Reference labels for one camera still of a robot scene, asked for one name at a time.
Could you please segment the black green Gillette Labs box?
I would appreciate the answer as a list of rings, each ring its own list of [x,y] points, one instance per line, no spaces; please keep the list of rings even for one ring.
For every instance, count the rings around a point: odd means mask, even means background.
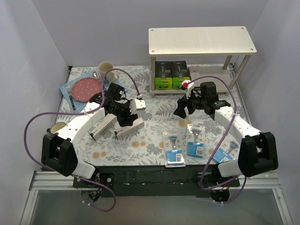
[[[170,61],[155,62],[155,89],[171,90],[173,85],[173,77]]]

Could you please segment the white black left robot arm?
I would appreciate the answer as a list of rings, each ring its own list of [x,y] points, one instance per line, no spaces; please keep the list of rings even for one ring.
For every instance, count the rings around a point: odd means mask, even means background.
[[[47,131],[43,137],[42,164],[64,176],[83,177],[88,187],[96,187],[100,176],[95,173],[95,166],[78,159],[75,152],[77,144],[106,115],[116,116],[119,125],[128,128],[136,121],[141,121],[137,111],[145,108],[146,103],[141,98],[121,103],[120,100],[109,97],[103,100],[100,94],[95,94],[79,116],[55,133]]]

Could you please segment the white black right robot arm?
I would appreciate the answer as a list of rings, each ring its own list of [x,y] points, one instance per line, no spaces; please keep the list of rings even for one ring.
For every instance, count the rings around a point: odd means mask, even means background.
[[[174,115],[186,118],[185,109],[192,114],[195,110],[203,110],[214,121],[229,129],[240,145],[238,158],[221,162],[212,170],[212,180],[217,186],[223,186],[229,177],[244,175],[252,177],[261,173],[278,169],[278,155],[275,136],[271,132],[262,132],[240,116],[225,100],[209,101],[202,97],[183,96],[177,101]]]

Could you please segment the white Harry's box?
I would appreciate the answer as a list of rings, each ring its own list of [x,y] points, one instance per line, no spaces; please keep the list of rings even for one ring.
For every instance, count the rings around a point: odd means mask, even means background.
[[[126,126],[126,127],[120,127],[116,131],[114,131],[115,137],[120,140],[131,133],[134,133],[138,131],[139,129],[144,127],[144,121],[142,118],[138,118],[133,122],[133,125]]]
[[[229,86],[231,83],[231,72],[228,69],[224,70],[222,66],[189,66],[188,69],[191,80],[201,77],[201,79],[194,82],[196,87],[199,87],[203,82],[214,82],[217,93],[228,93],[228,89],[218,79],[211,77],[203,78],[204,76],[216,76]]]
[[[90,136],[96,141],[105,132],[107,132],[115,123],[117,122],[117,117],[112,114],[107,114],[104,119],[90,132]]]

